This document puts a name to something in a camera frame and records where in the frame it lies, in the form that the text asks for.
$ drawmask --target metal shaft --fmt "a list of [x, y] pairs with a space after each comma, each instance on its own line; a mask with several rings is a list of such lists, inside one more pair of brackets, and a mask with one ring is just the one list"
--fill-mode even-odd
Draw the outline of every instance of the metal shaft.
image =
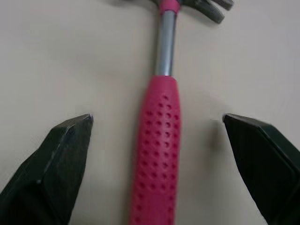
[[156, 75], [172, 76], [175, 24], [176, 14], [173, 11], [166, 11], [161, 15], [158, 35]]

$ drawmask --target hammer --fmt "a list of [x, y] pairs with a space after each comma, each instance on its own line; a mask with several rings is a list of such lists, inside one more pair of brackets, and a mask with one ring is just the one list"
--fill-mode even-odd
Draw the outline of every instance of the hammer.
[[[232, 0], [213, 0], [226, 10]], [[160, 12], [156, 74], [150, 80], [139, 116], [130, 225], [173, 225], [180, 149], [180, 102], [172, 77], [177, 13], [192, 7], [216, 23], [223, 14], [208, 0], [155, 1]]]

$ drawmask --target hammer head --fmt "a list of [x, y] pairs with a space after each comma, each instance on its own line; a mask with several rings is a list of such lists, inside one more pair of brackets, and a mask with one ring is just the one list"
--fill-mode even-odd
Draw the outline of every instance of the hammer head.
[[[159, 5], [163, 0], [152, 0], [155, 4]], [[189, 6], [210, 18], [216, 23], [221, 23], [224, 19], [224, 15], [221, 11], [215, 7], [210, 0], [177, 0], [182, 6]], [[233, 6], [232, 0], [212, 0], [219, 6], [226, 10], [230, 10]]]

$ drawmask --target dimpled grip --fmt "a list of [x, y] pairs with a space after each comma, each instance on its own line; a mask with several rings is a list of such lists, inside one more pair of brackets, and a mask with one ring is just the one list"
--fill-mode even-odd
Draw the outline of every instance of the dimpled grip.
[[154, 76], [140, 114], [130, 225], [173, 225], [180, 147], [177, 82]]

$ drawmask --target white surface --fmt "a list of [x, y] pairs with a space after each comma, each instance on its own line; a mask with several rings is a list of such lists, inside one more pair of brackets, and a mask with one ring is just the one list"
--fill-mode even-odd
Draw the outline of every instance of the white surface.
[[[221, 149], [206, 142], [211, 119], [231, 112], [271, 122], [300, 149], [299, 7], [297, 0], [236, 1], [219, 26], [180, 12], [173, 70], [183, 115], [177, 225], [265, 223], [221, 123]], [[0, 190], [54, 125], [93, 113], [71, 224], [126, 224], [156, 15], [145, 0], [0, 1]]]

